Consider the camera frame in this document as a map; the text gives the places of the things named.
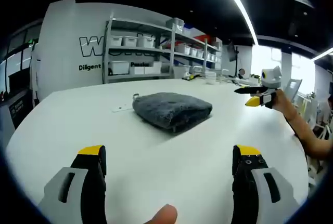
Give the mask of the person's right hand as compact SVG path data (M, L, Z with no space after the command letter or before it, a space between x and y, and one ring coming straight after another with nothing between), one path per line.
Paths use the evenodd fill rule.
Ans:
M284 112L287 108L287 106L286 106L287 102L288 101L285 96L285 93L281 89L276 90L272 108L274 110L279 111L282 114L284 114Z

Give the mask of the person's left hand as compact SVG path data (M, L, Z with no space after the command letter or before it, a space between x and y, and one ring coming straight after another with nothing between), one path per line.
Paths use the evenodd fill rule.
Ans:
M165 204L149 221L145 224L175 224L177 220L177 209Z

